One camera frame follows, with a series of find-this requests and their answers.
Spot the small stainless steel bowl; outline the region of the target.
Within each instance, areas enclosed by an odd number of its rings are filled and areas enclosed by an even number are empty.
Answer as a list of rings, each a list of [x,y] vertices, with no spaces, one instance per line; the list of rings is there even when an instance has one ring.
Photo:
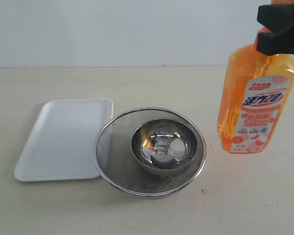
[[[131,151],[142,170],[168,178],[190,168],[197,156],[198,141],[189,125],[173,118],[155,118],[135,130]]]

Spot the steel mesh strainer basket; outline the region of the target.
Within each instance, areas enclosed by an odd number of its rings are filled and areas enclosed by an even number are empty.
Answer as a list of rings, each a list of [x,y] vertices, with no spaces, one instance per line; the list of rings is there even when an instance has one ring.
[[[184,173],[161,178],[142,170],[131,151],[131,137],[144,122],[155,118],[173,118],[189,125],[199,137],[195,161]],[[189,185],[202,171],[207,154],[201,131],[185,116],[164,108],[145,107],[126,111],[111,119],[99,133],[94,161],[100,175],[118,190],[140,198],[173,195]]]

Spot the white rectangular plastic tray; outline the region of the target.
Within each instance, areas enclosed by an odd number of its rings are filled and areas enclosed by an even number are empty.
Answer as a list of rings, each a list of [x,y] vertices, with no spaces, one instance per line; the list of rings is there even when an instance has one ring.
[[[96,138],[113,117],[107,98],[66,99],[41,108],[14,169],[20,182],[94,179]]]

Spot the orange dish soap pump bottle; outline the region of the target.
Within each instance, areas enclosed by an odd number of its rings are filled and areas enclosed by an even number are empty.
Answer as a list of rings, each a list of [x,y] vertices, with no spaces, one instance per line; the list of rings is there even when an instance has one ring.
[[[229,153],[264,150],[294,85],[293,57],[267,56],[256,46],[241,47],[228,58],[217,129]]]

